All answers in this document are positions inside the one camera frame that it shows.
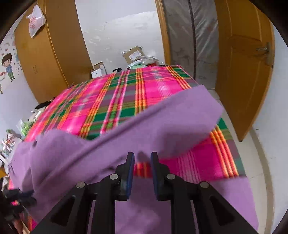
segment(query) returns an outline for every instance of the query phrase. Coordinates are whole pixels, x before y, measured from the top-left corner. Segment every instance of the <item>bed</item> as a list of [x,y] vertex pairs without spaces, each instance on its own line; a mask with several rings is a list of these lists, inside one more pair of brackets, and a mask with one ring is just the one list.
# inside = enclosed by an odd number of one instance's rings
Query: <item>bed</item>
[[[33,141],[51,129],[92,140],[169,96],[197,85],[181,66],[138,68],[89,80],[56,97],[25,140]],[[236,145],[223,119],[207,139],[187,153],[161,163],[168,165],[171,173],[193,183],[245,177]],[[149,162],[135,164],[134,175],[151,177]],[[25,220],[32,230],[36,223],[28,216]]]

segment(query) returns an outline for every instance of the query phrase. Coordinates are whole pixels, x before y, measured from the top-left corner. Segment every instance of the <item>tile floor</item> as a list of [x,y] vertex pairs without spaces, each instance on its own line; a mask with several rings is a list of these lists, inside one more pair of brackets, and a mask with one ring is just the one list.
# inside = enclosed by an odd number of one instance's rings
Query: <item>tile floor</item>
[[[219,100],[218,94],[214,90],[209,90],[209,92],[220,104],[222,104]],[[247,136],[242,142],[239,142],[234,127],[226,111],[224,111],[224,113],[222,114],[222,118],[235,141],[244,165],[246,175],[250,180],[254,196],[255,209],[259,221],[258,233],[264,234],[267,218],[267,192],[263,168],[261,166],[258,152],[253,143],[250,133],[247,134]]]

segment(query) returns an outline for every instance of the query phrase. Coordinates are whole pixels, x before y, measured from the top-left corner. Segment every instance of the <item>cardboard box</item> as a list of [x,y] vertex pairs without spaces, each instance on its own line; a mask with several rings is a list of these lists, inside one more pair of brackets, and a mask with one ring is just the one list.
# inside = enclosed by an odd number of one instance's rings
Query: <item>cardboard box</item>
[[103,62],[97,63],[93,66],[94,71],[91,71],[92,79],[106,75],[106,70]]
[[144,56],[144,53],[138,46],[134,47],[133,49],[129,50],[127,53],[123,55],[128,64],[134,62],[140,56]]

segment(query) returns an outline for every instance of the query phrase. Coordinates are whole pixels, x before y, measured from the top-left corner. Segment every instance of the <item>door handle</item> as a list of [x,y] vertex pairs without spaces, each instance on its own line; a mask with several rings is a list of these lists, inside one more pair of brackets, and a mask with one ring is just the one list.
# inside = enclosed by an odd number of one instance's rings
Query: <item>door handle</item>
[[265,55],[266,55],[266,64],[268,66],[273,65],[273,63],[274,63],[274,53],[272,51],[270,42],[267,42],[266,47],[256,48],[256,51],[266,51],[266,53],[265,53]]

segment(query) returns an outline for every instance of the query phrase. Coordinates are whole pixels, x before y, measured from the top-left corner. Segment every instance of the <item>metal screw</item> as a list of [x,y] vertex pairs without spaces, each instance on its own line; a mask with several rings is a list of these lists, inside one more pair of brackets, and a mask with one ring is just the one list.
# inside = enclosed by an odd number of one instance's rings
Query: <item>metal screw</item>
[[116,180],[116,179],[118,179],[118,177],[119,177],[119,175],[117,175],[117,174],[110,175],[110,179],[112,179],[112,180]]
[[168,175],[166,175],[166,177],[167,177],[167,179],[169,179],[169,180],[175,179],[175,175],[174,175],[174,174],[168,174]]
[[206,181],[203,181],[203,182],[200,183],[200,186],[202,188],[208,188],[209,187],[209,183],[207,183]]
[[76,184],[76,187],[77,188],[83,188],[85,186],[85,183],[84,182],[78,182],[77,184]]

